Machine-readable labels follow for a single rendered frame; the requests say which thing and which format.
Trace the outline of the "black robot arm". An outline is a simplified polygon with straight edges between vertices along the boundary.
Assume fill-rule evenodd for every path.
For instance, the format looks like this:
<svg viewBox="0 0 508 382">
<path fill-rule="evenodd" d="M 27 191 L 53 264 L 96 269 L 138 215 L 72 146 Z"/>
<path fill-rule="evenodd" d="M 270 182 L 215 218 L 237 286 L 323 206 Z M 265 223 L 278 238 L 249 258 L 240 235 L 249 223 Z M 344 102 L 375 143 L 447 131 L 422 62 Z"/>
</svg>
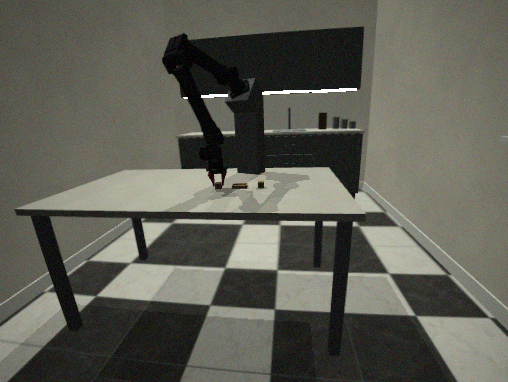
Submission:
<svg viewBox="0 0 508 382">
<path fill-rule="evenodd" d="M 168 74 L 173 74 L 179 82 L 200 123 L 206 144 L 208 144 L 200 147 L 200 158 L 203 161 L 209 160 L 208 166 L 210 173 L 218 173 L 218 169 L 223 169 L 223 158 L 220 158 L 222 157 L 221 146 L 218 145 L 223 144 L 224 137 L 220 128 L 217 127 L 216 123 L 210 116 L 202 96 L 194 82 L 190 72 L 190 68 L 193 66 L 191 61 L 212 73 L 213 77 L 217 79 L 217 82 L 220 85 L 226 86 L 229 84 L 231 86 L 229 88 L 229 92 L 232 99 L 248 92 L 250 90 L 249 82 L 247 79 L 242 80 L 239 78 L 239 72 L 235 66 L 226 67 L 194 46 L 187 39 L 187 35 L 185 33 L 170 38 L 164 52 L 162 62 Z"/>
</svg>

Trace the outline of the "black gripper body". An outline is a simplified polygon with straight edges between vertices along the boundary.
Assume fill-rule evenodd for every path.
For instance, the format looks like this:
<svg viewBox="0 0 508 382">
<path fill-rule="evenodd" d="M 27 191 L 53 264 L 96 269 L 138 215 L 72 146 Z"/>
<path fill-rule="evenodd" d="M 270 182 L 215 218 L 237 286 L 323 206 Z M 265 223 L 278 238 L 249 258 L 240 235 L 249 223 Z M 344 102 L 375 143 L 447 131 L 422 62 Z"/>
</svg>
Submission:
<svg viewBox="0 0 508 382">
<path fill-rule="evenodd" d="M 223 169 L 218 169 L 218 173 L 211 173 L 211 174 L 226 174 L 227 169 L 228 169 L 228 166 L 223 166 Z M 209 167 L 206 169 L 206 172 L 210 173 Z"/>
</svg>

